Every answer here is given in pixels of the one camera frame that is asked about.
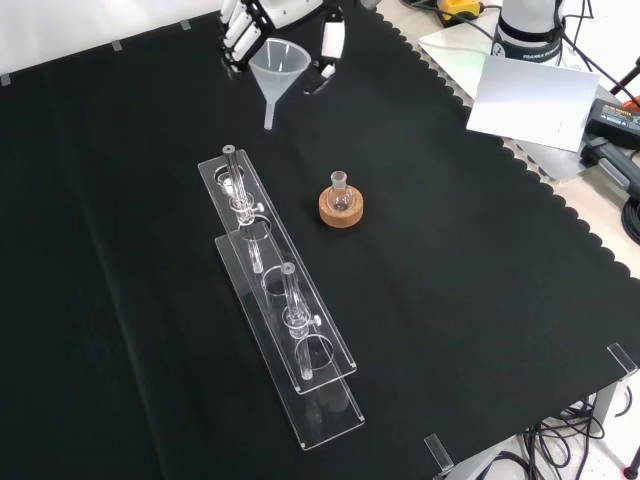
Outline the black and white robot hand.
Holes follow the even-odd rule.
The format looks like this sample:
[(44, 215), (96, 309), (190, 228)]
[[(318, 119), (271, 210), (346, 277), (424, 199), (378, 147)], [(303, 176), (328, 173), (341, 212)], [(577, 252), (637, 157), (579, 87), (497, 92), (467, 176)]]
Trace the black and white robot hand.
[(305, 85), (307, 95), (319, 93), (333, 78), (345, 46), (345, 19), (335, 1), (224, 0), (217, 14), (223, 65), (231, 75), (245, 71), (268, 38), (319, 14), (323, 16), (321, 50), (307, 70)]

